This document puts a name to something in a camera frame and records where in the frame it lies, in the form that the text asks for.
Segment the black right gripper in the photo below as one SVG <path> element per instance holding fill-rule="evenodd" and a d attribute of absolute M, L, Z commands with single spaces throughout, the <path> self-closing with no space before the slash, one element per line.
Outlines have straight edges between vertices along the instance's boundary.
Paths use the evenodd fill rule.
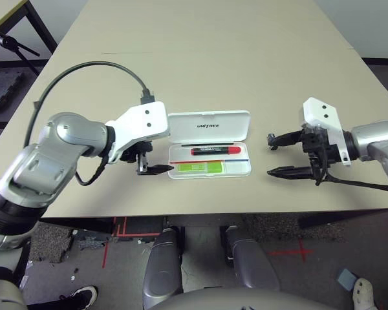
<path fill-rule="evenodd" d="M 326 178 L 329 167 L 340 162 L 338 147 L 329 143 L 327 130 L 321 128 L 304 128 L 275 136 L 271 146 L 289 146 L 299 142 L 302 143 L 303 152 L 308 154 L 310 167 L 284 166 L 268 170 L 267 174 L 286 180 L 315 180 L 318 186 Z"/>

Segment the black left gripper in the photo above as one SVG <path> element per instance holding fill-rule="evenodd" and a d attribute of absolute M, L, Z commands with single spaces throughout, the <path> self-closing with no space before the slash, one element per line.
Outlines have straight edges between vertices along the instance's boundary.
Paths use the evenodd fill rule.
<path fill-rule="evenodd" d="M 122 152 L 120 161 L 136 163 L 137 175 L 155 176 L 174 169 L 170 165 L 148 166 L 146 153 L 152 150 L 153 146 L 150 141 L 139 141 Z"/>

